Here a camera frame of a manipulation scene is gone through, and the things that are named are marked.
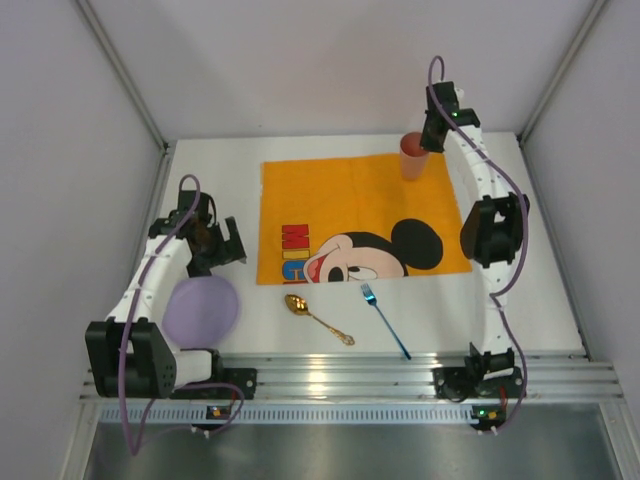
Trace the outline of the pink plastic cup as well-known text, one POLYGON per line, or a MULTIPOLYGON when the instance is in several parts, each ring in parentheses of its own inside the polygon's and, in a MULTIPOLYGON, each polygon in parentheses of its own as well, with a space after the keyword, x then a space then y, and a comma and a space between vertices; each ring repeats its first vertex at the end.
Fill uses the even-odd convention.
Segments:
POLYGON ((417 180, 426 167, 429 152, 421 147, 421 137, 421 132, 410 132, 400 140, 400 168, 405 180, 417 180))

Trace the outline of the lilac plate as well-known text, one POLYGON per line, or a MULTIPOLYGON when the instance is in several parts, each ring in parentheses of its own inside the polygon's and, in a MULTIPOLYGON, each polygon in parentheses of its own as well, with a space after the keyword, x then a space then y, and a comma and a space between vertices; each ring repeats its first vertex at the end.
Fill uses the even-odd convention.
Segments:
POLYGON ((213 348, 235 328, 239 312, 237 291, 228 280, 217 275, 187 278, 171 293, 162 329, 180 349, 213 348))

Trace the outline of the orange Mickey Mouse cloth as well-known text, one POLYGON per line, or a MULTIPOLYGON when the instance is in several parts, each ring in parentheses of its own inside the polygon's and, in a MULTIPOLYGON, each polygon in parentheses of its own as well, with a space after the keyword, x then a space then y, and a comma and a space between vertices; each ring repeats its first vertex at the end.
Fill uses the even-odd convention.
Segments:
POLYGON ((268 162, 262 167, 256 281, 370 281, 468 273, 462 220, 443 155, 418 179, 399 155, 268 162))

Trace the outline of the blue metallic fork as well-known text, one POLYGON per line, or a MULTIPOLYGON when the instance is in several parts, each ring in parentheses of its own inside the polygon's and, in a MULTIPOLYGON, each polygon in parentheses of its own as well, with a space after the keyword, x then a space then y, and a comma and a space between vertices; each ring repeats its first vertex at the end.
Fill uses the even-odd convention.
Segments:
POLYGON ((378 315, 380 316, 380 318, 384 322, 386 328, 390 332, 390 334, 393 337, 394 341, 396 342, 397 346, 400 348, 400 350, 401 350, 402 354, 404 355, 405 359, 406 360, 411 360, 412 356, 409 353, 408 349, 405 347, 404 343, 401 341, 400 337, 397 335, 397 333, 394 330, 394 328, 392 327, 391 323, 388 321, 388 319, 386 318, 386 316, 384 315, 384 313, 382 312, 382 310, 378 306, 377 297, 374 294, 374 292, 372 291, 370 285, 368 283, 363 283, 361 285, 361 291, 362 291, 363 297, 364 297, 365 301, 367 302, 367 304, 370 305, 371 307, 373 307, 376 310, 376 312, 378 313, 378 315))

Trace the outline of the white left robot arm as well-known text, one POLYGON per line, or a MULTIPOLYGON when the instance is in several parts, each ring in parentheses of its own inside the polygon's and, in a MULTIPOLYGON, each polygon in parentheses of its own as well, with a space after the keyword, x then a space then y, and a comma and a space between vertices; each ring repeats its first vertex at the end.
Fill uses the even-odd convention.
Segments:
POLYGON ((210 195, 180 191, 176 209, 151 225, 120 301, 85 332, 98 395, 164 399, 221 380, 216 348, 235 328, 240 300, 213 270, 245 259, 235 219, 219 223, 210 195))

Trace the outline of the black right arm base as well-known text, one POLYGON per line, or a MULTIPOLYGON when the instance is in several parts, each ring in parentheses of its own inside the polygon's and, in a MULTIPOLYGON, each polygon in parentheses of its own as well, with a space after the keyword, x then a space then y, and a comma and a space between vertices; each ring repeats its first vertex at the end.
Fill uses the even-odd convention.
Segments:
POLYGON ((516 366, 511 347, 493 354, 481 352, 473 343, 462 366, 433 370, 436 397, 461 403, 470 399, 516 399, 523 391, 524 378, 516 366))

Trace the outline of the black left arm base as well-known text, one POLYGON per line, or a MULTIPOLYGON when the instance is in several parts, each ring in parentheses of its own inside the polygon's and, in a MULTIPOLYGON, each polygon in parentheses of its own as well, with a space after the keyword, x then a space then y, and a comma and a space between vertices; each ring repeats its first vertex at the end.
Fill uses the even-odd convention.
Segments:
POLYGON ((225 368, 216 379, 189 384, 174 391, 171 400, 239 400, 240 394, 227 387, 237 387, 246 400, 253 400, 257 387, 258 371, 255 368, 225 368))

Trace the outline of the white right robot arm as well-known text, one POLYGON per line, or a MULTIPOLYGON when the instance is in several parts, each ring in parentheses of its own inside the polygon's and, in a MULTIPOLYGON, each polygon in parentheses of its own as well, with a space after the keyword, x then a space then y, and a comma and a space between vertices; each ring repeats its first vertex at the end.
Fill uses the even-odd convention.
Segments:
POLYGON ((520 268, 516 265, 527 228, 522 214, 529 201, 490 159, 480 121, 462 108, 462 92, 451 81, 426 89, 423 149, 445 155, 458 171, 471 202, 460 231, 464 256, 474 263, 478 326, 465 359, 470 374, 480 380, 509 376, 515 369, 513 341, 504 325, 506 295, 520 268))

